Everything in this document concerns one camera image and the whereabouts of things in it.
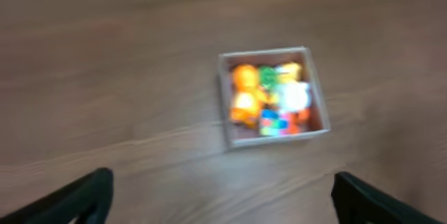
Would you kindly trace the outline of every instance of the orange toy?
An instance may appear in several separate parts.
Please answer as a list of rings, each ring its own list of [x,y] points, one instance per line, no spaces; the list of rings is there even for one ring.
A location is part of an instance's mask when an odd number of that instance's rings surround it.
[[[244,123],[250,128],[256,127],[267,95],[261,90],[258,70],[249,64],[243,64],[233,71],[235,95],[230,109],[233,122]]]
[[[310,109],[306,108],[298,113],[291,113],[290,124],[288,126],[288,134],[301,133],[301,124],[305,124],[310,118]]]

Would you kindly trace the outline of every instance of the yellow toy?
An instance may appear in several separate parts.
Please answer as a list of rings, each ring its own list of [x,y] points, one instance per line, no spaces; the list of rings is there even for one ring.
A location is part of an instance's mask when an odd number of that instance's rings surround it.
[[[282,64],[277,68],[278,83],[289,84],[299,81],[301,65],[297,63]]]
[[[258,70],[249,64],[240,65],[233,71],[233,81],[236,90],[230,118],[233,122],[255,128],[261,110],[267,102],[267,96],[260,87]]]

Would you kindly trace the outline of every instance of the floor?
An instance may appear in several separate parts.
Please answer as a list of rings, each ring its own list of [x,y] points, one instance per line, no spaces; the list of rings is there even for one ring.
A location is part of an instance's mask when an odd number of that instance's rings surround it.
[[[447,221],[447,0],[196,0],[0,33],[0,216],[94,170],[109,223],[336,223],[347,170]],[[222,52],[306,45],[332,130],[226,151]]]

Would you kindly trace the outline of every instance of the blue block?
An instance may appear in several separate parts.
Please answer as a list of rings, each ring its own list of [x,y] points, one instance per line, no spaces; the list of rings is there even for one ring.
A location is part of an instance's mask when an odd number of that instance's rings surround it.
[[[288,122],[285,120],[279,120],[279,129],[286,129],[288,127]]]
[[[277,119],[278,114],[274,110],[263,110],[261,112],[261,117],[266,119]]]

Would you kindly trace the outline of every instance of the toy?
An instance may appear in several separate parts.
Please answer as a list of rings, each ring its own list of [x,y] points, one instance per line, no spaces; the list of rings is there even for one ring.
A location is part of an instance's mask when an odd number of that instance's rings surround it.
[[[233,71],[233,82],[235,95],[230,118],[233,122],[255,128],[264,103],[267,102],[266,94],[261,91],[258,70],[249,64],[240,65]]]
[[[266,91],[274,90],[277,84],[277,72],[274,68],[268,66],[262,66],[259,68],[259,75],[261,79],[261,86]]]
[[[259,133],[262,136],[288,135],[291,126],[288,115],[279,115],[274,110],[263,110],[259,124]]]
[[[301,69],[297,63],[287,63],[276,68],[279,83],[275,89],[275,102],[280,113],[295,114],[293,121],[296,124],[305,123],[310,116],[310,87],[308,83],[298,81]]]
[[[300,133],[300,128],[298,127],[298,122],[296,120],[296,114],[287,112],[287,113],[282,113],[279,115],[279,117],[287,122],[287,126],[285,130],[284,134],[297,134]]]

